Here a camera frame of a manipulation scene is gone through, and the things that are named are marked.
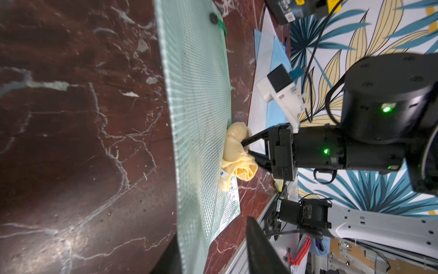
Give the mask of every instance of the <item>black box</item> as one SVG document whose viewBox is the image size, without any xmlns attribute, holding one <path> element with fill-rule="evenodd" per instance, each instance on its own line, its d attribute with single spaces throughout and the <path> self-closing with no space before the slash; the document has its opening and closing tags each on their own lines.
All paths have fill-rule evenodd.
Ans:
<svg viewBox="0 0 438 274">
<path fill-rule="evenodd" d="M 265 0 L 280 25 L 315 14 L 318 19 L 329 14 L 327 0 Z"/>
</svg>

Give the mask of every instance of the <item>rolled towel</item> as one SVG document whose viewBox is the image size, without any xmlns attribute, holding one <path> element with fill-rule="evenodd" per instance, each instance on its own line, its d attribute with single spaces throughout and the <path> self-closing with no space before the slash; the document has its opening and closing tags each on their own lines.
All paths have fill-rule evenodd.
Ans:
<svg viewBox="0 0 438 274">
<path fill-rule="evenodd" d="M 253 156 L 248 154 L 241 142 L 251 136 L 251 131 L 242 122 L 232 124 L 226 131 L 225 146 L 219 177 L 219 187 L 227 192 L 230 189 L 230 180 L 233 175 L 240 180 L 251 180 L 256 171 L 257 164 Z"/>
</svg>

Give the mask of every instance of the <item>yellow sticker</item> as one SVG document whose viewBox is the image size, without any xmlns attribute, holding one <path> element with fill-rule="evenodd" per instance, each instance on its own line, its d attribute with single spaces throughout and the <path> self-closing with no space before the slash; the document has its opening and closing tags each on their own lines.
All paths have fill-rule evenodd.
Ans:
<svg viewBox="0 0 438 274">
<path fill-rule="evenodd" d="M 335 5 L 339 2 L 340 0 L 327 0 L 327 7 L 328 7 L 328 12 L 330 13 L 332 11 L 332 9 L 335 7 Z M 336 10 L 335 13 L 341 10 L 341 5 L 339 5 Z"/>
</svg>

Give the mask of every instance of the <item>white paper sheet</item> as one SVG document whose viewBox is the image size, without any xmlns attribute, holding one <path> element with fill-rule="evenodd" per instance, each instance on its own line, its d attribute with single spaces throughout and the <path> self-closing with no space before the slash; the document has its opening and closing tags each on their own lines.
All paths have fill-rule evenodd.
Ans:
<svg viewBox="0 0 438 274">
<path fill-rule="evenodd" d="M 259 133 L 266 129 L 266 112 L 268 103 L 265 102 L 257 89 L 256 84 L 268 75 L 271 71 L 272 49 L 274 46 L 274 37 L 277 34 L 272 23 L 271 15 L 268 8 L 265 9 L 263 16 L 263 25 L 261 28 L 260 47 L 257 56 L 257 65 L 255 68 L 254 84 L 252 87 L 251 104 L 248 115 L 248 128 L 252 134 Z M 250 144 L 252 151 L 265 154 L 265 143 L 258 140 Z"/>
</svg>

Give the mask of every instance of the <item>dark red marble surface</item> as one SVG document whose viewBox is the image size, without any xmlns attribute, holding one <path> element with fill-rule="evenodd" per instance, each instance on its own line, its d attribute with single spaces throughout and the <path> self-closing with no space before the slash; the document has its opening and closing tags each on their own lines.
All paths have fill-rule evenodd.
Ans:
<svg viewBox="0 0 438 274">
<path fill-rule="evenodd" d="M 263 0 L 225 0 L 216 4 L 225 15 L 228 32 L 225 42 L 232 86 L 233 122 L 247 123 L 256 65 L 254 29 L 261 30 L 266 5 Z M 280 41 L 287 38 L 290 45 L 288 26 L 279 26 L 273 17 L 272 21 Z M 272 177 L 260 168 L 251 181 L 238 180 L 238 185 L 241 214 L 211 244 L 204 269 L 206 274 L 220 273 L 224 269 L 245 238 L 247 216 L 258 218 L 276 192 Z"/>
<path fill-rule="evenodd" d="M 219 6 L 233 121 L 247 121 L 264 3 Z M 152 0 L 1 1 L 0 115 L 0 273 L 148 273 L 176 231 Z M 274 188 L 259 170 L 239 192 L 242 214 L 206 273 L 224 268 Z"/>
</svg>

